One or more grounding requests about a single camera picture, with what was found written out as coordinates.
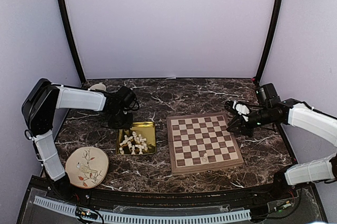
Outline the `wooden chess board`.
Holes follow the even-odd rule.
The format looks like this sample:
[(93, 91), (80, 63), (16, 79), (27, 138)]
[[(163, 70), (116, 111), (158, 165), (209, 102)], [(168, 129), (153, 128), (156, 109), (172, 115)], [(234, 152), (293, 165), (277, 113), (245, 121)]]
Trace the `wooden chess board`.
[[(166, 118), (173, 175), (241, 166), (244, 161), (234, 134), (226, 130), (224, 112)], [(207, 153), (209, 163), (203, 164)]]

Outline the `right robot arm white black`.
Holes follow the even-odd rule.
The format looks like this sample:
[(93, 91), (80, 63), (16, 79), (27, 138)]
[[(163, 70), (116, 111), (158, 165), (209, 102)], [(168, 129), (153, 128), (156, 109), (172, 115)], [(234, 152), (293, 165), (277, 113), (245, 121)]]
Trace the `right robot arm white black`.
[[(248, 104), (226, 101), (225, 109), (234, 117), (227, 125), (227, 131), (252, 137), (254, 129), (268, 124), (286, 124), (304, 129), (336, 146), (336, 118), (317, 111), (306, 102), (288, 99), (272, 105), (257, 106), (250, 110)], [(303, 164), (289, 165), (273, 176), (269, 195), (281, 199), (298, 184), (310, 182), (336, 182), (336, 154)]]

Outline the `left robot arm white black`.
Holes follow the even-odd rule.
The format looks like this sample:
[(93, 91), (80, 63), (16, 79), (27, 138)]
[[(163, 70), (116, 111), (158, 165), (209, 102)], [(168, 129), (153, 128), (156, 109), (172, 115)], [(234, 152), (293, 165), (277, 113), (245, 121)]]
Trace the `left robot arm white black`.
[(58, 109), (78, 109), (103, 112), (108, 116), (111, 129), (129, 129), (133, 124), (133, 111), (139, 109), (135, 93), (125, 86), (116, 92), (82, 89), (54, 84), (40, 79), (22, 105), (27, 129), (25, 136), (33, 141), (35, 152), (46, 173), (53, 180), (53, 191), (63, 201), (74, 197), (74, 188), (61, 164), (53, 137), (53, 121)]

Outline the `white chess king piece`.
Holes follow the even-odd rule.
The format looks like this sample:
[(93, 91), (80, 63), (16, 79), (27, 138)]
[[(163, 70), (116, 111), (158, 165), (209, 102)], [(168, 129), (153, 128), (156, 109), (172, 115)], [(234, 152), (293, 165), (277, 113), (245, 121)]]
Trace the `white chess king piece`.
[(209, 159), (208, 159), (208, 154), (205, 153), (202, 157), (202, 163), (203, 164), (206, 164), (206, 163), (209, 163)]

